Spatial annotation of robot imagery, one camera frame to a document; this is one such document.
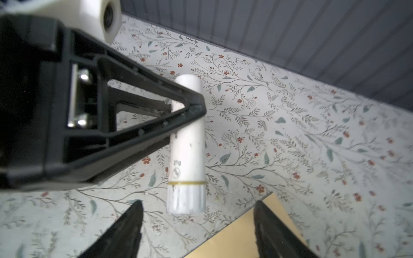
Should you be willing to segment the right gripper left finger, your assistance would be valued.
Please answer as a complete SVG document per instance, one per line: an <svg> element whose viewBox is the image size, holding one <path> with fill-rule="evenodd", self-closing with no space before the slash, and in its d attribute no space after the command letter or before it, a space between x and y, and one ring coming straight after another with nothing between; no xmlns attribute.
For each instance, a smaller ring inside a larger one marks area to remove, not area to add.
<svg viewBox="0 0 413 258"><path fill-rule="evenodd" d="M80 257L136 258L142 238L143 216L142 201L135 201Z"/></svg>

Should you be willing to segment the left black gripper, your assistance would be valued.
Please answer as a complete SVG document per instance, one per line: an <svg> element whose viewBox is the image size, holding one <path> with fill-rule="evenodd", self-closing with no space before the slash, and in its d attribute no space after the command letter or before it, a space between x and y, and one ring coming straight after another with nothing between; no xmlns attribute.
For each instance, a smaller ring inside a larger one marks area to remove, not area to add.
<svg viewBox="0 0 413 258"><path fill-rule="evenodd" d="M71 183L64 143L71 30L29 15L1 17L1 189L61 191Z"/></svg>

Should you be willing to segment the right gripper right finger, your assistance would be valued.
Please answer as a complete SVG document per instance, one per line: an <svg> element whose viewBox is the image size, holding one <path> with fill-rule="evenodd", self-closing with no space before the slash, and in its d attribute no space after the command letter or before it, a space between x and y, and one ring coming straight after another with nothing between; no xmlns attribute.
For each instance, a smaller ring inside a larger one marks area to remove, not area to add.
<svg viewBox="0 0 413 258"><path fill-rule="evenodd" d="M264 202L256 202L253 218L260 258L317 258Z"/></svg>

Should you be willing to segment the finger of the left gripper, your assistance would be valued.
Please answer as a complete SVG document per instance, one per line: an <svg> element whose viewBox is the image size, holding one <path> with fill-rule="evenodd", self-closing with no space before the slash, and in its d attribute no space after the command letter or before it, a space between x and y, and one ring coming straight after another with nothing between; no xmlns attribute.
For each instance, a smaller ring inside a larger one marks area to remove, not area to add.
<svg viewBox="0 0 413 258"><path fill-rule="evenodd" d="M61 181L98 183L166 146L206 113L202 94L79 30L63 37Z"/></svg>

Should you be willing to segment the tan kraft envelope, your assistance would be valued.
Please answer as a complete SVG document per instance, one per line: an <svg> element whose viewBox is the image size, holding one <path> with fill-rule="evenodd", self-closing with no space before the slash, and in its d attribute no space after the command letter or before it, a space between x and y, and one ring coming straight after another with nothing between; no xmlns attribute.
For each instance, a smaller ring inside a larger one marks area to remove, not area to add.
<svg viewBox="0 0 413 258"><path fill-rule="evenodd" d="M272 193L262 200L269 209L291 230L298 239L308 243L295 226L287 211ZM253 222L254 209L251 208L242 216L215 234L205 243L190 252L188 258L257 258L259 256L256 244L255 227Z"/></svg>

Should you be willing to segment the white glue stick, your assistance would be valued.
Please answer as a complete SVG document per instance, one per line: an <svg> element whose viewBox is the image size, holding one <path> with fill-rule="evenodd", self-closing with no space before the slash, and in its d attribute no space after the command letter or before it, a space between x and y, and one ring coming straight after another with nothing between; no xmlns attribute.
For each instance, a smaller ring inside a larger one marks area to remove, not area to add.
<svg viewBox="0 0 413 258"><path fill-rule="evenodd" d="M200 118L170 137L167 212L196 215L206 207L205 125Z"/></svg>

